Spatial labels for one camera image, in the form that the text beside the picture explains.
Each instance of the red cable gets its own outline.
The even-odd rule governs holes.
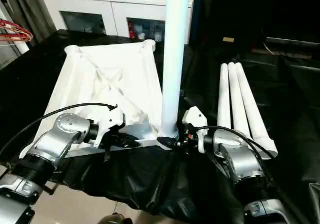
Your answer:
[[[0,28],[12,31],[14,33],[0,33],[0,41],[22,41],[28,42],[33,38],[33,35],[21,26],[0,19]]]

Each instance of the white cabinet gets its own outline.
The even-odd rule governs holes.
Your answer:
[[[57,29],[152,38],[165,35],[166,0],[44,0]],[[188,43],[193,9],[187,10]]]
[[[44,0],[57,29],[117,35],[111,2]]]

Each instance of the tiled floor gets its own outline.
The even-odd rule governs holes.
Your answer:
[[[0,166],[0,174],[4,170],[4,167]],[[114,212],[131,218],[134,224],[183,224],[166,217],[133,210],[124,203],[91,197],[65,186],[59,186],[52,196],[43,193],[33,209],[35,217],[31,224],[96,224],[104,216]]]

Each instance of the black cloth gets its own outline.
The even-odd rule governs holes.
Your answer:
[[[59,76],[67,45],[132,42],[121,37],[60,30],[0,72],[0,147],[19,129],[41,116]],[[154,58],[162,83],[163,44]],[[233,54],[212,47],[186,46],[179,117],[197,106],[216,123],[220,64]],[[278,156],[266,161],[278,197],[297,223],[320,223],[319,63],[286,57],[240,54],[253,95]],[[24,133],[0,156],[15,160],[38,127]],[[65,160],[52,180],[92,196],[127,203],[188,223],[240,224],[242,207],[233,186],[206,155],[158,147]]]

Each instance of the floor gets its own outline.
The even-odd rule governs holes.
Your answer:
[[[131,218],[134,224],[183,224],[163,216],[133,210],[124,203],[91,197],[65,186],[59,186],[52,196],[43,193],[32,209],[35,217],[31,224],[96,224],[114,212]]]
[[[0,45],[5,45],[5,44],[9,44],[9,43],[7,42],[0,43]],[[5,68],[8,64],[10,64],[16,58],[17,58],[17,55],[11,46],[0,47],[0,70]]]

